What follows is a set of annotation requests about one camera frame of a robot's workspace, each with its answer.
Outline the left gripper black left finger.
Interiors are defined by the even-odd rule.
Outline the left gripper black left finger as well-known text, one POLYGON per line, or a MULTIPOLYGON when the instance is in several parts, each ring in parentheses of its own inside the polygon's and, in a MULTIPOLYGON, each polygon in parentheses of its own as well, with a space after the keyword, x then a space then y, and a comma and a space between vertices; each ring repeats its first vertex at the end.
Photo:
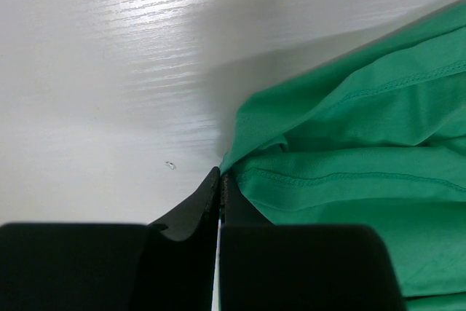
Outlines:
POLYGON ((209 310, 220 172, 150 224, 1 227, 3 310, 209 310))

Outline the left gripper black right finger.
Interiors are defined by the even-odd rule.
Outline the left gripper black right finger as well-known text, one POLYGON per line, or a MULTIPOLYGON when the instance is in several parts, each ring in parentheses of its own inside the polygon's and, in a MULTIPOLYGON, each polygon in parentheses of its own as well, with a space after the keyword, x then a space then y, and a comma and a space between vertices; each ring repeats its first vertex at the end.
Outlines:
POLYGON ((222 177, 221 310, 404 310, 382 239, 352 224, 274 225, 222 177))

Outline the green tank top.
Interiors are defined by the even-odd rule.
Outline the green tank top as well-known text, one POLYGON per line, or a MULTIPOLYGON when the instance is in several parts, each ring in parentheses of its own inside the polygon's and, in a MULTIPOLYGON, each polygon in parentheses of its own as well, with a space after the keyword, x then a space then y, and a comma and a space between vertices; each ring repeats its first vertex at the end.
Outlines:
POLYGON ((220 166, 273 224, 364 224, 410 310, 465 308, 465 1, 252 95, 220 166))

